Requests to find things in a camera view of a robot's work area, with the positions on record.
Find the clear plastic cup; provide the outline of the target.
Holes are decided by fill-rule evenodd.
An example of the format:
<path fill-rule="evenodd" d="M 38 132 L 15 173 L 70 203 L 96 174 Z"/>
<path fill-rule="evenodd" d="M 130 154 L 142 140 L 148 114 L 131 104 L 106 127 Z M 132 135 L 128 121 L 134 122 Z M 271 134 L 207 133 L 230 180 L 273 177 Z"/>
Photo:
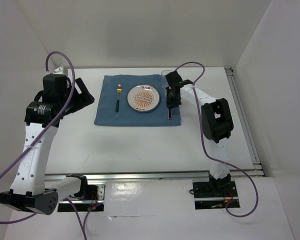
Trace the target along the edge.
<path fill-rule="evenodd" d="M 166 75 L 169 73 L 173 72 L 172 70 L 165 69 L 161 72 L 160 77 L 161 77 L 161 86 L 163 89 L 169 86 Z"/>

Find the silver table knife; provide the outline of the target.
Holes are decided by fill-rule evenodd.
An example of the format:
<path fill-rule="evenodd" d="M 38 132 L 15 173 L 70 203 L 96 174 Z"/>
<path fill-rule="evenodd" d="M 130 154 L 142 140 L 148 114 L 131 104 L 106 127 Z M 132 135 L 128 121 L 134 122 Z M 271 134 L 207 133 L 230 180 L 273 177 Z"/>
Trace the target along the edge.
<path fill-rule="evenodd" d="M 171 120 L 172 117 L 173 117 L 173 115 L 172 115 L 172 109 L 169 107 L 168 108 L 168 119 Z"/>

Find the orange sunburst patterned plate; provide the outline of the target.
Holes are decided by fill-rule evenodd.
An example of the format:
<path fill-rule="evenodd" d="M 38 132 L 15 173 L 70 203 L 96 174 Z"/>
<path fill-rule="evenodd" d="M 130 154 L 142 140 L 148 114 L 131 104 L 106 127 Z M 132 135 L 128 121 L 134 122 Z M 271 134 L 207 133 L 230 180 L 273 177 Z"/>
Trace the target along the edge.
<path fill-rule="evenodd" d="M 127 93 L 127 103 L 136 112 L 152 112 L 159 106 L 160 102 L 159 91 L 151 85 L 136 85 Z"/>

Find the blue cloth placemat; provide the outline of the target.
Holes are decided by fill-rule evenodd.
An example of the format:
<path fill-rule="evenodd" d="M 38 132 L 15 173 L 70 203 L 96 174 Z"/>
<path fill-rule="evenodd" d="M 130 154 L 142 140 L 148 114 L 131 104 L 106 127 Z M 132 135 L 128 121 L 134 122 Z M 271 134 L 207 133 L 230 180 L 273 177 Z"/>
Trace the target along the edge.
<path fill-rule="evenodd" d="M 117 87 L 122 85 L 119 111 L 116 112 Z M 136 85 L 150 85 L 160 93 L 160 104 L 151 112 L 134 111 L 127 102 L 129 90 Z M 162 88 L 161 75 L 105 75 L 98 101 L 94 124 L 106 127 L 176 127 L 181 125 L 180 109 L 173 108 L 168 119 L 166 90 Z"/>

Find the gold fork dark handle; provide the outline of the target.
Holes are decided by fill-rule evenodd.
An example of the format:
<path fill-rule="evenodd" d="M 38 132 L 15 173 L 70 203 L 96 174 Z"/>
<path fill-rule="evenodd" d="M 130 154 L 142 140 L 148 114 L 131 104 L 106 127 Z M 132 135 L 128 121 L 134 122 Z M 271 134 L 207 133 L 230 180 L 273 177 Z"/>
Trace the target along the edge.
<path fill-rule="evenodd" d="M 117 100 L 116 100 L 116 106 L 115 106 L 115 112 L 118 113 L 119 112 L 119 108 L 120 108 L 120 95 L 122 93 L 122 85 L 118 84 L 117 85 Z"/>

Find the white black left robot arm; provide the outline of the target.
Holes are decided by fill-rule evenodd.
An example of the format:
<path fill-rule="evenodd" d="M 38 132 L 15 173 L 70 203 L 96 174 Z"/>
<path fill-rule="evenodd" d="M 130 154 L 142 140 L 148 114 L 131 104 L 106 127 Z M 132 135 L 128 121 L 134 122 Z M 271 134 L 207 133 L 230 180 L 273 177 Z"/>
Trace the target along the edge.
<path fill-rule="evenodd" d="M 49 153 L 61 119 L 95 101 L 81 78 L 75 82 L 81 92 L 63 66 L 43 77 L 43 89 L 25 111 L 24 155 L 9 190 L 0 193 L 0 204 L 16 211 L 51 215 L 59 201 L 87 197 L 88 181 L 80 174 L 68 174 L 52 187 L 45 186 Z"/>

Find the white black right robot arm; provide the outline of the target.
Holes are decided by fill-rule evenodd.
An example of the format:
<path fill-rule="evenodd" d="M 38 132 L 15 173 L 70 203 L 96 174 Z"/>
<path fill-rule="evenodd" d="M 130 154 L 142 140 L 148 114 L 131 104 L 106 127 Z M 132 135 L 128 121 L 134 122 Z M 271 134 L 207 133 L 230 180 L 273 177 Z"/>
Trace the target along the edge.
<path fill-rule="evenodd" d="M 217 99 L 210 96 L 190 80 L 183 80 L 177 71 L 169 72 L 164 76 L 167 81 L 166 107 L 168 119 L 173 118 L 172 109 L 179 107 L 186 100 L 199 108 L 199 123 L 202 139 L 207 141 L 212 161 L 208 173 L 205 191 L 213 196 L 220 196 L 231 183 L 230 170 L 225 162 L 228 161 L 228 139 L 234 129 L 234 123 L 225 98 Z"/>

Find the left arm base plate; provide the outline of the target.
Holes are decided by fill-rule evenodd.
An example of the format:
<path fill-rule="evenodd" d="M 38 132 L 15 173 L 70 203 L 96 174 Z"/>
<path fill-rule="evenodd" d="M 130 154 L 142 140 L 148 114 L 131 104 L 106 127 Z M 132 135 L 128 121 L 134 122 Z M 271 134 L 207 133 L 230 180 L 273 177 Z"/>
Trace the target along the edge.
<path fill-rule="evenodd" d="M 87 213 L 89 211 L 103 212 L 105 207 L 105 190 L 105 183 L 90 183 L 88 191 L 83 197 L 78 198 L 70 195 L 67 198 L 73 203 L 79 213 Z"/>

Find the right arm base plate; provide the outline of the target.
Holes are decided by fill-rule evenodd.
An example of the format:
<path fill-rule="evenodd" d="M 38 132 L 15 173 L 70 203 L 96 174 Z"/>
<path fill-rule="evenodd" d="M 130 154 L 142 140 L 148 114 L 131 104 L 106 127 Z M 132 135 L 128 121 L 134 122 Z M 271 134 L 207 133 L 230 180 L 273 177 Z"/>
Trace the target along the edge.
<path fill-rule="evenodd" d="M 228 208 L 240 208 L 234 181 L 217 191 L 210 190 L 208 182 L 193 182 L 189 193 L 194 197 L 196 210 L 224 209 L 227 203 L 229 203 Z"/>

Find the aluminium right side rail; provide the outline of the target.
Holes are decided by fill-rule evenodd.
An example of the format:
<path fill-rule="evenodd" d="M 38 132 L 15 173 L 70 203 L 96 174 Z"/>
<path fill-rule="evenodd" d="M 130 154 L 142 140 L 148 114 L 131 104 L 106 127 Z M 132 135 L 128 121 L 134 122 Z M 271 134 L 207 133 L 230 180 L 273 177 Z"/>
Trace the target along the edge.
<path fill-rule="evenodd" d="M 229 87 L 231 89 L 231 93 L 235 102 L 235 106 L 238 112 L 238 116 L 240 119 L 240 123 L 242 126 L 243 134 L 245 137 L 245 141 L 247 143 L 248 151 L 251 157 L 251 161 L 253 164 L 253 171 L 254 172 L 262 172 L 262 175 L 264 175 L 264 170 L 262 167 L 262 164 L 260 162 L 260 158 L 256 149 L 255 141 L 253 139 L 248 120 L 243 108 L 243 104 L 241 101 L 241 97 L 239 95 L 239 91 L 235 82 L 234 78 L 234 70 L 232 68 L 225 68 L 225 74 L 229 83 Z"/>

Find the aluminium rail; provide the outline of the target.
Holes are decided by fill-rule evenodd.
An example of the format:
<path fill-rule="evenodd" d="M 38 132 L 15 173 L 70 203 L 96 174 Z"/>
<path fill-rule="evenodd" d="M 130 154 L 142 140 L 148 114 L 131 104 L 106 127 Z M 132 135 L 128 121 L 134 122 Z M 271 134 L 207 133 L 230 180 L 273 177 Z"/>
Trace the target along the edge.
<path fill-rule="evenodd" d="M 264 177 L 265 173 L 261 168 L 245 170 L 250 177 Z M 231 171 L 232 177 L 246 177 L 241 171 Z M 198 179 L 208 178 L 208 171 L 177 171 L 177 172 L 151 172 L 151 173 L 109 173 L 109 174 L 86 174 L 91 181 L 107 180 L 172 180 L 172 179 Z M 45 176 L 45 181 L 60 181 L 65 175 L 50 174 Z"/>
<path fill-rule="evenodd" d="M 232 68 L 225 68 L 225 74 L 229 83 L 229 87 L 231 89 L 231 93 L 235 102 L 235 106 L 238 112 L 238 116 L 240 119 L 240 123 L 242 126 L 243 134 L 245 137 L 245 141 L 247 143 L 248 151 L 251 157 L 251 161 L 253 164 L 253 171 L 254 172 L 262 172 L 262 175 L 264 175 L 264 170 L 262 167 L 262 164 L 260 162 L 260 158 L 256 149 L 255 141 L 253 139 L 248 120 L 243 108 L 243 104 L 241 101 L 241 97 L 239 95 L 239 91 L 235 82 L 234 78 L 234 70 Z"/>

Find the aluminium front rail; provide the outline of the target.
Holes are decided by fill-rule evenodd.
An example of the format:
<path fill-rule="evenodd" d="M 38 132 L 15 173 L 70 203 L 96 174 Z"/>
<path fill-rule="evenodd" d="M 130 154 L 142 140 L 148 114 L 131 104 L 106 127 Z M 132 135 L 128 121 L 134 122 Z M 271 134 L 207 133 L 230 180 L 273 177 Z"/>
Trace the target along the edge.
<path fill-rule="evenodd" d="M 265 173 L 261 168 L 245 170 L 250 177 L 264 177 Z M 246 177 L 241 171 L 231 171 L 232 177 Z M 151 173 L 109 173 L 109 174 L 86 174 L 91 181 L 107 180 L 172 180 L 172 179 L 198 179 L 208 178 L 208 171 L 177 171 L 177 172 L 151 172 Z M 65 175 L 50 174 L 45 176 L 45 181 L 60 181 Z"/>

